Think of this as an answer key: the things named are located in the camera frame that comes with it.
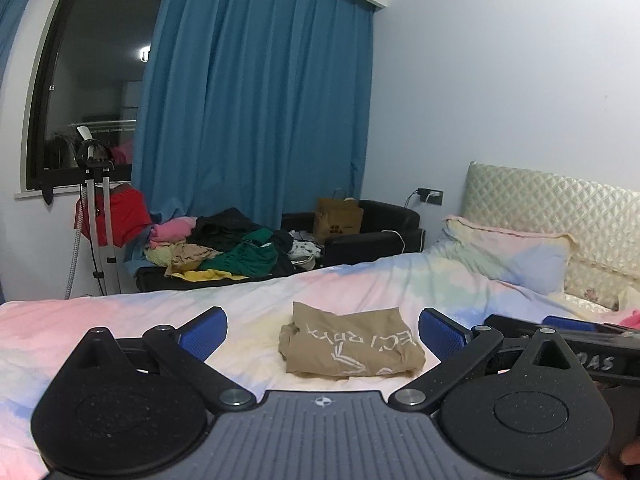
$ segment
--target brown paper bag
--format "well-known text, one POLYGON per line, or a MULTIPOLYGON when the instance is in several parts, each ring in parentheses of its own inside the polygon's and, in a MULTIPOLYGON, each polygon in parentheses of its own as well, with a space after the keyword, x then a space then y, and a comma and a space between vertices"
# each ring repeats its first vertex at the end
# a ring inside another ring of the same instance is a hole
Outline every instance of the brown paper bag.
POLYGON ((322 244, 332 236, 358 234, 363 214, 356 200, 319 198, 314 219, 316 242, 322 244))

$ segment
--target blue pad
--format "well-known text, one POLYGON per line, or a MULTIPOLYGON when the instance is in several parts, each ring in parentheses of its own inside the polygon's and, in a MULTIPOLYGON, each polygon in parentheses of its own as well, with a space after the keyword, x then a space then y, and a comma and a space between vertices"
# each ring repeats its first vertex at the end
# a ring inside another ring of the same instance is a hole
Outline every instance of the blue pad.
POLYGON ((470 330, 432 308, 426 308, 420 314, 418 330, 421 341, 440 361, 462 350, 472 339, 470 330))
POLYGON ((226 339, 226 314, 216 306, 178 329, 180 346, 205 361, 226 339))
POLYGON ((542 320, 543 325, 552 326, 559 330, 580 330, 582 332, 597 332, 598 328, 595 323, 588 321, 579 321, 577 319, 567 319, 558 316, 546 316, 542 320))

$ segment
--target window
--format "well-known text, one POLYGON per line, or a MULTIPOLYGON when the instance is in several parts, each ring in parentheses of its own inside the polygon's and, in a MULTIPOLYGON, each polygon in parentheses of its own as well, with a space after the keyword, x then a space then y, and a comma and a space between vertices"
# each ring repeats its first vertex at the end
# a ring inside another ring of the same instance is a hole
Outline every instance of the window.
POLYGON ((60 0, 31 104, 27 186, 78 184, 87 126, 113 151, 115 180, 131 175, 142 76, 160 0, 60 0))

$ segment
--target pillow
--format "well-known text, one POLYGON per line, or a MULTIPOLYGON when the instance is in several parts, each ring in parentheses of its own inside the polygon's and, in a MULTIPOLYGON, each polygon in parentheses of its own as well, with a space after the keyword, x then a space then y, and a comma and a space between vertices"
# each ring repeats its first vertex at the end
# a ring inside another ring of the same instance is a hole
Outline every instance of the pillow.
POLYGON ((618 310, 634 309, 640 311, 640 292, 628 286, 618 294, 618 310))
POLYGON ((547 295, 564 290, 564 274, 578 245, 570 234, 523 233, 445 218, 431 254, 457 260, 490 280, 547 295))

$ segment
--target red cloth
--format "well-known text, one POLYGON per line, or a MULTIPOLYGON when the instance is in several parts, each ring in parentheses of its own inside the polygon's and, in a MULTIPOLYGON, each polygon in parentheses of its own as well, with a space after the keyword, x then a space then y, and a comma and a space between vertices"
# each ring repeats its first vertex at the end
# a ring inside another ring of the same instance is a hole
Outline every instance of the red cloth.
POLYGON ((625 317, 619 323, 620 326, 625 326, 627 328, 635 328, 636 330, 640 328, 640 310, 634 310, 631 316, 625 317))
MULTIPOLYGON (((122 247, 125 243, 138 236, 145 227, 151 225, 149 212, 146 210, 145 198, 137 189, 129 184, 121 184, 111 190, 111 225, 113 230, 113 244, 122 247)), ((78 228, 78 212, 80 200, 76 203, 76 225, 78 228)), ((95 223, 98 230, 98 245, 107 244, 107 234, 104 229, 104 199, 102 190, 96 189, 95 208, 97 214, 95 223)), ((89 239, 89 217, 84 208, 82 234, 89 239)))

